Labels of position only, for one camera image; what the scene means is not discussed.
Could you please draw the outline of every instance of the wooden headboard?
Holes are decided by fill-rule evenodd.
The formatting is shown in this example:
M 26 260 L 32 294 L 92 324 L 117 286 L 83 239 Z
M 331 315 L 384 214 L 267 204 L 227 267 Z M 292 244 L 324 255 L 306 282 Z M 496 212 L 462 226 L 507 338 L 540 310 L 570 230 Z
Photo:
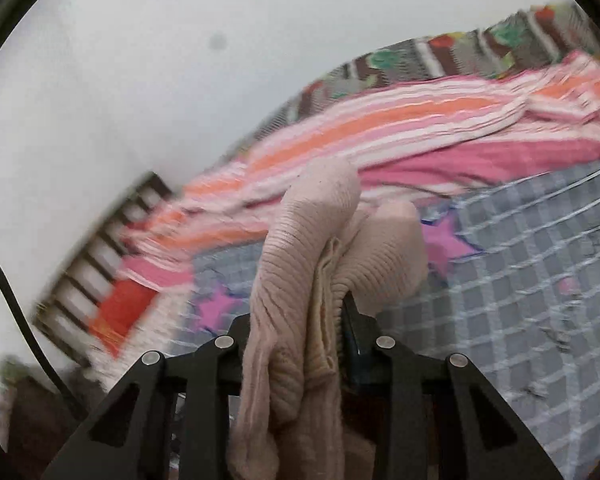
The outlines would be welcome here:
M 171 190 L 155 173 L 133 185 L 78 244 L 38 303 L 33 325 L 80 365 L 87 365 L 88 318 L 109 293 L 126 249 L 117 232 L 144 218 Z

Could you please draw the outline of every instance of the grid pattern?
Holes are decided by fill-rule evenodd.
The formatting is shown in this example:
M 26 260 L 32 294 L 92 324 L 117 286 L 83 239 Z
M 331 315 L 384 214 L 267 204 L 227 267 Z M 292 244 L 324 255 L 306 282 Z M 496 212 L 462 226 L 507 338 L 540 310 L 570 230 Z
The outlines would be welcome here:
M 263 243 L 260 241 L 222 248 L 193 258 L 196 292 L 189 301 L 190 308 L 181 316 L 178 324 L 180 329 L 171 341 L 170 354 L 193 352 L 207 341 L 225 334 L 235 317 L 249 312 L 251 286 L 258 270 Z M 244 299 L 230 313 L 222 315 L 222 327 L 217 333 L 192 329 L 200 318 L 196 305 L 211 296 L 218 283 L 224 285 L 232 296 Z
M 454 205 L 458 234 L 484 253 L 454 263 L 448 283 L 430 273 L 378 321 L 415 352 L 466 354 L 564 477 L 584 478 L 600 458 L 600 162 Z

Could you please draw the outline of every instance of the striped blanket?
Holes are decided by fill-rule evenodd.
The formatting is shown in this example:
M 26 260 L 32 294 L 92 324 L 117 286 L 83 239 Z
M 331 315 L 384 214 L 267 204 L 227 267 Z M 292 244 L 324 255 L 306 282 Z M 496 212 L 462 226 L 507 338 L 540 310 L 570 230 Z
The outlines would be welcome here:
M 280 197 L 316 156 L 354 164 L 368 208 L 397 196 L 422 205 L 597 160 L 600 62 L 572 52 L 508 79 L 453 76 L 344 99 L 197 177 L 125 239 L 143 265 L 190 276 L 192 254 L 263 238 Z M 152 286 L 149 274 L 121 269 Z

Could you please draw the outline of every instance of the pink star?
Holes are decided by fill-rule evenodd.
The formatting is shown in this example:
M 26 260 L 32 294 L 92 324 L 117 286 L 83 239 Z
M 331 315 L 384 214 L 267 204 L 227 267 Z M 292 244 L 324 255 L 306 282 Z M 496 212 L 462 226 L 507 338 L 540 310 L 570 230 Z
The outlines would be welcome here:
M 200 301 L 197 305 L 198 315 L 200 319 L 194 320 L 192 329 L 200 330 L 203 328 L 211 330 L 215 333 L 220 330 L 220 320 L 222 314 L 230 312 L 233 307 L 242 300 L 233 298 L 226 293 L 226 287 L 221 283 L 216 285 L 213 295 Z
M 449 210 L 435 222 L 422 221 L 422 235 L 427 246 L 429 264 L 446 280 L 450 261 L 480 251 L 456 235 L 456 215 Z

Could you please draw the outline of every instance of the red fabric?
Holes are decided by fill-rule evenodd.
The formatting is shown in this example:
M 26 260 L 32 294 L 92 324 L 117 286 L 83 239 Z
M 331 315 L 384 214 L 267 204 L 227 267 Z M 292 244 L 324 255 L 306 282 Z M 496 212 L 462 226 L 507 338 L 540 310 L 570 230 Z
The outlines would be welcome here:
M 98 306 L 89 332 L 100 339 L 105 348 L 118 357 L 131 327 L 147 310 L 157 292 L 133 280 L 116 282 L 109 297 Z

